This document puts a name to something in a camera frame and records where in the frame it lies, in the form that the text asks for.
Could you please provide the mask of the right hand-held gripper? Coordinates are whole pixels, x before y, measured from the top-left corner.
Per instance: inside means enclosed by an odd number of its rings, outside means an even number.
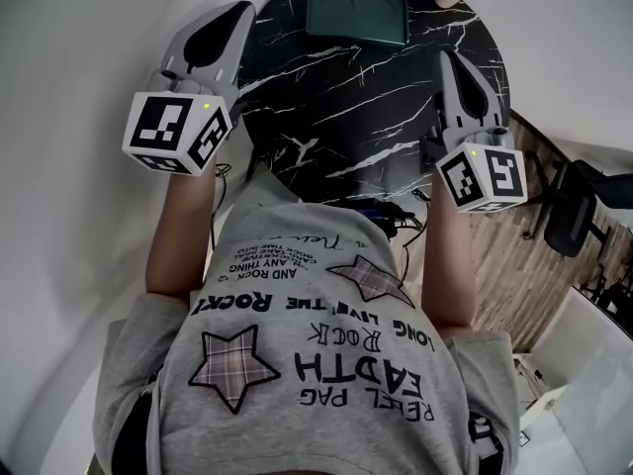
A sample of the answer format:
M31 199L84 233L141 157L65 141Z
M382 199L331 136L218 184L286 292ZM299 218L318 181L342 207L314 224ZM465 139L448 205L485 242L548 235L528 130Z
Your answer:
M527 200L523 153L497 94L465 56L439 56L444 115L420 143L420 171L436 171L460 213L493 213Z

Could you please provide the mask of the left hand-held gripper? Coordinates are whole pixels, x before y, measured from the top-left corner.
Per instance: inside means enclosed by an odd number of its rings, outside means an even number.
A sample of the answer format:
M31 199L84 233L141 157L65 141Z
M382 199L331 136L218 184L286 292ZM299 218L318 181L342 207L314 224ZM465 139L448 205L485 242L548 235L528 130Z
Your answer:
M235 79L256 11L249 1L214 8L176 33L161 68L132 102L122 151L155 171L200 176L233 129ZM216 61L216 84L180 75Z

